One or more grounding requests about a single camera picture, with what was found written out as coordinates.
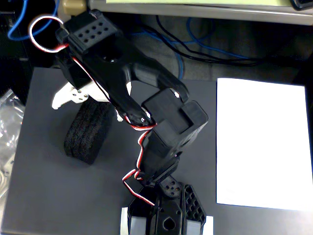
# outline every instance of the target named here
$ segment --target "black cable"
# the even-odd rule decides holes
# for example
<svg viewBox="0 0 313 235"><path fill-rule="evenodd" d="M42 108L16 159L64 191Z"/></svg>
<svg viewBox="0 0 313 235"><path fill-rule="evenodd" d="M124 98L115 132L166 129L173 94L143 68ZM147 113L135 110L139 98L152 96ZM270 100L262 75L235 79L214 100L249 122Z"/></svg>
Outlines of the black cable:
<svg viewBox="0 0 313 235"><path fill-rule="evenodd" d="M240 67L254 66L254 64L234 63L234 62L223 61L223 60L209 60L209 59L203 59L203 58L199 58L199 57L195 57L195 56L192 56L192 55L185 54L185 53L181 52L180 50L176 49L175 47L173 47L166 39L163 38L163 35L160 34L154 28L152 28L150 26L147 26L145 24L139 24L139 26L142 27L142 28L145 28L146 30L148 30L150 32L155 33L164 42L164 44L166 44L166 46L168 46L171 50L173 50L177 54L179 54L179 55L181 55L183 57L186 57L188 59L201 61L201 62L207 62L207 63L213 63L213 64L223 64L223 65L232 65L232 66L240 66Z"/></svg>
<svg viewBox="0 0 313 235"><path fill-rule="evenodd" d="M195 51L195 50L191 50L189 49L189 47L183 43L179 38L175 37L172 33L170 33L169 31L167 31L163 25L161 24L160 22L160 19L158 16L156 16L156 22L158 24L158 26L160 26L160 28L170 37L172 37L174 40L176 40L177 42L179 42L179 44L181 44L187 51L189 51L190 53L194 53L194 54L198 54L198 55L202 55L202 56L206 56L206 57L209 57L209 58L212 58L212 59L215 59L215 60L225 60L225 59L222 59L222 58L219 58L219 57L215 57L213 55L209 55L209 54L206 54L206 53L202 53L202 52L199 52L199 51Z"/></svg>
<svg viewBox="0 0 313 235"><path fill-rule="evenodd" d="M172 37L174 40L176 40L177 42L179 42L187 51L189 51L190 53L194 53L194 54L198 54L198 55L202 55L202 56L206 56L212 59L215 59L215 61L210 61L210 60L206 60L205 62L208 63L216 63L216 64L227 64L227 65L233 65L233 66L243 66L243 67L251 67L251 66L256 66L256 65L260 65L264 62L271 62L273 64L277 64L277 65L285 65L288 64L287 66L291 66L291 67L298 67L297 65L301 64L302 61L296 61L290 58L286 58L284 56L276 56L276 57L272 57L277 51L279 51L287 42L289 42L292 38L294 38L294 36L296 35L296 33L294 33L291 38L287 38L287 40L285 40L280 47L278 47L277 49L273 50L271 53L269 53L268 55L266 55L264 58L248 58L248 59L222 59L222 58L218 58L215 56L211 56L209 54L205 54L202 52L198 52L198 51L194 51L189 49L189 47L182 42L179 38L177 38L175 35L173 35L172 33L170 33L168 30L166 30L164 28L164 26L161 24L159 16L156 16L156 22L159 25L159 27L170 37ZM237 62L254 62L252 64L243 64L243 63L237 63Z"/></svg>
<svg viewBox="0 0 313 235"><path fill-rule="evenodd" d="M206 53L202 53L199 51L195 51L195 50L191 50L184 42L182 42L178 37L176 37L175 35L173 35L172 33L170 33L167 29L164 28L164 26L161 24L159 16L156 16L156 22L158 24L158 26L170 37L172 37L174 40L176 40L177 42L179 42L179 44L181 44L187 51L189 51L190 53L193 54L198 54L198 55L202 55L202 56L206 56L215 60L221 60L221 61L227 61L227 62L238 62L238 61L258 61L261 59L258 58L249 58L249 59L222 59L219 57L215 57Z"/></svg>

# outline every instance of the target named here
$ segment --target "red and white wire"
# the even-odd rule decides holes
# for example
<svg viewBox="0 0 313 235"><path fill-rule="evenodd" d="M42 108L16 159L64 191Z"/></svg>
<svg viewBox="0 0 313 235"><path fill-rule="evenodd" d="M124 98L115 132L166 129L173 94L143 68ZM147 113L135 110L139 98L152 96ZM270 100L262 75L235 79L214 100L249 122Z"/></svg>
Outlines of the red and white wire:
<svg viewBox="0 0 313 235"><path fill-rule="evenodd" d="M41 21L43 19L50 19L50 20L55 20L55 21L58 21L59 23L61 24L64 24L63 21L58 18L58 17L55 17L55 16L40 16L38 17L37 19L35 19L35 21L30 25L29 27L29 37L30 37L30 40L31 42L40 50L44 51L44 52L48 52L48 53L57 53L61 50L63 50L64 48L67 48L68 47L68 44L63 44L63 45L59 45L57 46L55 49L47 49L45 47L43 47L42 45L40 45L39 43L36 42L34 36L33 36L33 28L35 26L35 24L38 22L38 21Z"/></svg>
<svg viewBox="0 0 313 235"><path fill-rule="evenodd" d="M96 85L99 87L99 89L102 90L102 92L107 96L107 99L110 100L110 99L109 99L109 94L108 94L104 89L102 89L102 87L97 83L97 81L95 81L95 80L93 79L93 77L88 73L88 71L87 71L87 70L84 68L84 66L79 62L79 60L77 60L75 57L72 57L72 59L73 59L73 61L74 61L76 64L78 64L79 67L88 75L88 77L89 77L92 81L94 81L94 82L96 83ZM131 125L131 122L130 122L130 120L128 119L127 116L125 116L125 120ZM143 130L146 130L146 131L145 131L145 132L139 137L139 139L138 139L138 144L140 145L140 148L141 148L141 149L140 149L140 153L139 153L139 156L138 156L138 159L137 159L137 164L136 164L137 170L136 170L136 169L131 170L131 171L128 172L128 173L123 177L123 179L122 179L124 185L127 187L127 189L129 190L129 192L130 192L133 196L135 196L135 197L137 197L137 198L143 200L144 202L148 203L148 204L151 205L151 206L154 206L154 203L152 203L151 201L149 201L147 198L141 196L140 194L134 192L134 190L133 190L125 181L126 181L127 179L129 179L132 175L134 175L135 179L137 179L137 180L142 180L142 178L140 178L140 177L138 178L138 175L139 175L139 173L140 173L140 164L141 164L141 160L142 160L142 156L143 156L143 151L144 151L144 148L143 148L142 143L143 143L143 140L144 140L144 139L146 138L146 136L148 135L148 133L150 132L150 130L151 130L152 128L154 128L156 125L157 125L157 124L152 125L152 126L147 126L147 127L138 127L138 126L131 125L131 127L132 127L133 129L137 130L137 131L143 131Z"/></svg>
<svg viewBox="0 0 313 235"><path fill-rule="evenodd" d="M72 56L73 61L78 64L78 66L88 75L88 77L97 85L97 87L102 91L102 93L105 95L108 101L110 101L109 93L107 93L106 90L104 90L100 84L93 79L93 77L88 73L88 71L84 68L84 66L79 62L78 59L76 59L74 56Z"/></svg>

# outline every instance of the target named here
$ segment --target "gray table surface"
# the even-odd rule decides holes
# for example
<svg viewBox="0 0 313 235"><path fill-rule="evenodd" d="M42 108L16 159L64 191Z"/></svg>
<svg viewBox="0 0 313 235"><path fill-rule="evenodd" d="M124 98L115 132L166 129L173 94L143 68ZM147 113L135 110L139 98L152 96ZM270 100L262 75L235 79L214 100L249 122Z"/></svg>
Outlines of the gray table surface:
<svg viewBox="0 0 313 235"><path fill-rule="evenodd" d="M133 198L122 177L134 167L140 132L114 121L93 165L67 157L63 141L80 105L68 103L57 111L51 108L54 94L65 83L60 70L34 71L3 234L119 234L121 208ZM185 84L191 99L210 120L181 155L174 177L194 186L206 214L214 217L214 235L312 235L312 213L216 203L216 83ZM134 83L132 96L140 101L154 91Z"/></svg>

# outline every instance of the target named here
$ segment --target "robotic arm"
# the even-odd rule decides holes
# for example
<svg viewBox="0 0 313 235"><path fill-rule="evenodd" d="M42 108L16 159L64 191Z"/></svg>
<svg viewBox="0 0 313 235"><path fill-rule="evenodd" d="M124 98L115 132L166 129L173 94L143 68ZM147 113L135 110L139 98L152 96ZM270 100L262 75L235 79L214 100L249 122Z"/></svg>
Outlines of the robotic arm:
<svg viewBox="0 0 313 235"><path fill-rule="evenodd" d="M184 147L207 124L207 114L197 102L187 102L183 83L133 46L101 12L73 17L56 36L68 45L57 58L69 84L56 94L53 108L69 100L83 102L90 95L108 101L120 120L144 131L135 169L123 178L136 197L128 210L131 233L139 229L133 220L144 217L147 235L201 234L204 209L192 186L179 183L171 174ZM130 97L131 81L157 87L159 92L139 105ZM142 184L140 193L132 190L130 181Z"/></svg>

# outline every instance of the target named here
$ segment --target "plastic bag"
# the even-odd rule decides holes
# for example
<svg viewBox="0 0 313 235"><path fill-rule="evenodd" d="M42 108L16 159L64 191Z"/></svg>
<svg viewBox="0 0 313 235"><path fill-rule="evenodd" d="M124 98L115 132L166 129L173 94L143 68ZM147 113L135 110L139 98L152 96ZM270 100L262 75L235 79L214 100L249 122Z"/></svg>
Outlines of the plastic bag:
<svg viewBox="0 0 313 235"><path fill-rule="evenodd" d="M0 198L9 186L24 110L11 90L0 98Z"/></svg>

